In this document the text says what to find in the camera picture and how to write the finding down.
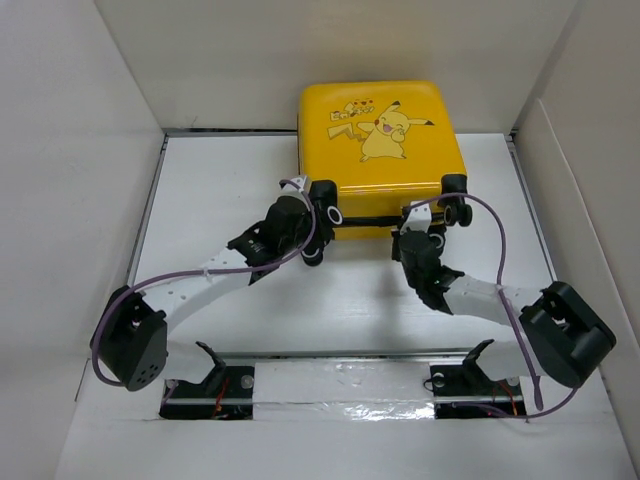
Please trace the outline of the yellow hard-shell suitcase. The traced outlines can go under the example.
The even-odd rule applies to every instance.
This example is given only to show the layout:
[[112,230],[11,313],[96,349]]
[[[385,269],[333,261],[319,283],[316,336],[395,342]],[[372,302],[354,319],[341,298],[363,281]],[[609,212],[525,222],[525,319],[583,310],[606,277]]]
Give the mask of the yellow hard-shell suitcase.
[[297,116],[298,165],[337,186],[339,240],[390,235],[406,206],[430,199],[429,230],[466,227],[467,170],[439,88],[420,80],[307,87]]

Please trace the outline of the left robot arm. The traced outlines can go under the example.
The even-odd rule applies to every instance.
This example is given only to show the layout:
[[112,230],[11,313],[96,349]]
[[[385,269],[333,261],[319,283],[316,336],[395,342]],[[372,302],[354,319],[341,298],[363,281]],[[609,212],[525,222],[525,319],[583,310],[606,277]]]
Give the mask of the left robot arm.
[[139,391],[159,377],[168,336],[222,296],[248,287],[289,260],[322,261],[342,221],[334,194],[280,196],[256,222],[201,268],[158,275],[113,291],[90,341],[96,377]]

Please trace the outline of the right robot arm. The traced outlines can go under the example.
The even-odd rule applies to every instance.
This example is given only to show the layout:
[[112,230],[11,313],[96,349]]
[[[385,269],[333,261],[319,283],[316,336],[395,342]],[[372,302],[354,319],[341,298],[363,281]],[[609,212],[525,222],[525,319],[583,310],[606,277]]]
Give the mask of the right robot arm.
[[485,339],[465,358],[462,381],[474,393],[521,376],[546,376],[578,389],[617,344],[614,332],[568,283],[544,288],[490,283],[444,265],[424,231],[395,231],[392,238],[392,258],[428,308],[512,330],[512,340]]

